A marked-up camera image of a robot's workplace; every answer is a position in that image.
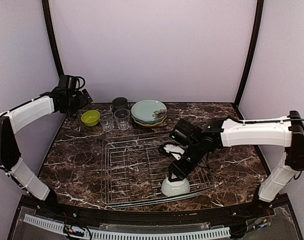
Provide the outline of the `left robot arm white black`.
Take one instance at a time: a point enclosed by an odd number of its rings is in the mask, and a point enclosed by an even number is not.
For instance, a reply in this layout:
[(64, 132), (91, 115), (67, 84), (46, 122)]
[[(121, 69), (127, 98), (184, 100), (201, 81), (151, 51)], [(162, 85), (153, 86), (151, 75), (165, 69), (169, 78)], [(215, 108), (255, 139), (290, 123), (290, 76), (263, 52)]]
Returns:
[(51, 206), (57, 203), (56, 192), (41, 181), (24, 162), (16, 135), (29, 125), (54, 113), (73, 117), (92, 102), (81, 76), (62, 75), (51, 91), (0, 113), (0, 169), (22, 190)]

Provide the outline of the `yellow dotted plate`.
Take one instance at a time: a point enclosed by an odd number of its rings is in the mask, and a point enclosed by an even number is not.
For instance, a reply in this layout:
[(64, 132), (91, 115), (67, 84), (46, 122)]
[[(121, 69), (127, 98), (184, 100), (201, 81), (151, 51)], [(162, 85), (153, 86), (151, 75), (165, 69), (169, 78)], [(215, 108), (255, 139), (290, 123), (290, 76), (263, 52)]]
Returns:
[(163, 122), (157, 122), (155, 124), (143, 124), (143, 123), (140, 123), (140, 122), (135, 122), (134, 120), (133, 120), (133, 123), (140, 126), (140, 127), (144, 127), (144, 128), (154, 128), (154, 127), (158, 127), (158, 126), (163, 124)]

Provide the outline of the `clear glass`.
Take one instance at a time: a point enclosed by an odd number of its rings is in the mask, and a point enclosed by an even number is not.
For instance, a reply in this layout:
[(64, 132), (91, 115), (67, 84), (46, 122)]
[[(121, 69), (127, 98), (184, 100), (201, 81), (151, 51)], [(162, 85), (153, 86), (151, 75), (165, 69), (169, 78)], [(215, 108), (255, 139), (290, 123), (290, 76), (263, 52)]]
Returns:
[(118, 129), (125, 131), (130, 127), (130, 112), (127, 109), (118, 109), (114, 112)]
[(105, 132), (110, 132), (114, 129), (114, 115), (110, 110), (100, 112), (99, 116), (100, 125)]

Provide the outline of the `grey mug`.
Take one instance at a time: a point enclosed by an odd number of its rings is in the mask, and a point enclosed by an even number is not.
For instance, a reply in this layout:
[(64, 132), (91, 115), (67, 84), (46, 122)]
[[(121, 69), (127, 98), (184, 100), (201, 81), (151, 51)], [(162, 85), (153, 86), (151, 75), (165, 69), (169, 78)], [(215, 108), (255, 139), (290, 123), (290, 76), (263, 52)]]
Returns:
[(128, 109), (128, 100), (125, 97), (117, 97), (112, 100), (112, 111), (115, 112), (120, 109)]

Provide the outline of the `lime green bowl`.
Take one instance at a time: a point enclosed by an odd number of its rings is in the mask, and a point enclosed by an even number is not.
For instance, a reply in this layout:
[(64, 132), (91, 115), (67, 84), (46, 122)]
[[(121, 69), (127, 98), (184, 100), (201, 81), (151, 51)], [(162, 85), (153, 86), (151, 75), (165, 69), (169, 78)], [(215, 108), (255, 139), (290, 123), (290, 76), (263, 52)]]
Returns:
[(88, 127), (96, 126), (99, 122), (100, 113), (97, 110), (89, 110), (81, 116), (81, 121)]

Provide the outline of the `pale celadon ribbed bowl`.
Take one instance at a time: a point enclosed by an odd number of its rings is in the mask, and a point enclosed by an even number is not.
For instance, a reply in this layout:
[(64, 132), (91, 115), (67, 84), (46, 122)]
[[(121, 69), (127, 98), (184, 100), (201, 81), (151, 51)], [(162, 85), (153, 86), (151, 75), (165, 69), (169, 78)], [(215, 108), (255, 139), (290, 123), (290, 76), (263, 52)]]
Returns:
[(190, 192), (190, 184), (186, 178), (175, 182), (170, 182), (169, 178), (166, 178), (162, 183), (161, 192), (167, 197), (187, 194)]

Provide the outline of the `light green flower plate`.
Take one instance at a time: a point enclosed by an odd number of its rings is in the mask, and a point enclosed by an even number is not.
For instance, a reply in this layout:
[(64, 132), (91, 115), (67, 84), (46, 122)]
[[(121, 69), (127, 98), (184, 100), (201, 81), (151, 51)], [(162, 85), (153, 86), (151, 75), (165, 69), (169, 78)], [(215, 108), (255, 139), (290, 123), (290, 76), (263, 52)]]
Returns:
[(166, 105), (154, 99), (145, 99), (136, 102), (131, 108), (132, 116), (143, 122), (154, 122), (167, 115)]

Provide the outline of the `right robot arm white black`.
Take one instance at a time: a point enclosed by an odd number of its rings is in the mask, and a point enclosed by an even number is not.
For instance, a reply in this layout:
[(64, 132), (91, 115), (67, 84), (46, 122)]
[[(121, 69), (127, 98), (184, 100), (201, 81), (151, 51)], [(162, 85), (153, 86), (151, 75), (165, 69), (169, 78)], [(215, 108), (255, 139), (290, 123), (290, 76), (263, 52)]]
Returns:
[(175, 144), (162, 149), (174, 156), (161, 191), (168, 197), (187, 194), (187, 176), (205, 155), (220, 148), (242, 145), (284, 147), (284, 154), (267, 180), (260, 184), (257, 198), (270, 203), (297, 173), (304, 171), (304, 119), (297, 111), (288, 116), (263, 120), (238, 120), (232, 117), (210, 119), (204, 128), (180, 119), (170, 133)]

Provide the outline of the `blue dotted plate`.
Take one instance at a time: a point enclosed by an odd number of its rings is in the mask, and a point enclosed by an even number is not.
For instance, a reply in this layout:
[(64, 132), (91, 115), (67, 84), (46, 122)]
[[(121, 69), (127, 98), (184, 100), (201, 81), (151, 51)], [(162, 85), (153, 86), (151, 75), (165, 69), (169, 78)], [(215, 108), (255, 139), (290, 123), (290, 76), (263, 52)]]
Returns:
[(135, 122), (138, 122), (138, 123), (142, 123), (142, 124), (155, 124), (155, 123), (158, 123), (158, 122), (164, 122), (166, 120), (166, 117), (162, 118), (162, 119), (159, 119), (159, 120), (155, 120), (155, 121), (142, 121), (140, 119), (137, 119), (135, 117), (132, 117), (132, 119), (135, 121)]

